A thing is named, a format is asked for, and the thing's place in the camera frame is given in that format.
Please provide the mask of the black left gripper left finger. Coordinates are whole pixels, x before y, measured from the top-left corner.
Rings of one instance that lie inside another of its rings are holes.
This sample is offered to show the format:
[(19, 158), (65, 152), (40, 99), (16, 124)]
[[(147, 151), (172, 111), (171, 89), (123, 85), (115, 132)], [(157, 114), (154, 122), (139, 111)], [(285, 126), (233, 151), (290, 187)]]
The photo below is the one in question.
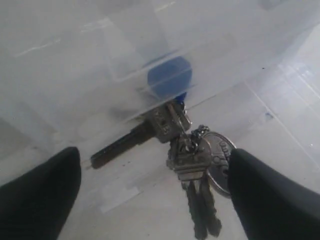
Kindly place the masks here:
[(78, 196), (82, 179), (77, 147), (0, 187), (2, 240), (56, 240)]

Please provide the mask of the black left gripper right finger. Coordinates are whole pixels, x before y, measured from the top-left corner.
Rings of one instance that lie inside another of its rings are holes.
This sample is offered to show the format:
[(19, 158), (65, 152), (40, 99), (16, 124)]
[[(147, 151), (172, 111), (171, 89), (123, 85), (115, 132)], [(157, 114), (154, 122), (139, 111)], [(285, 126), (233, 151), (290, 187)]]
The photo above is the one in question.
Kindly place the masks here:
[(228, 188), (249, 240), (318, 240), (320, 195), (244, 149), (232, 150)]

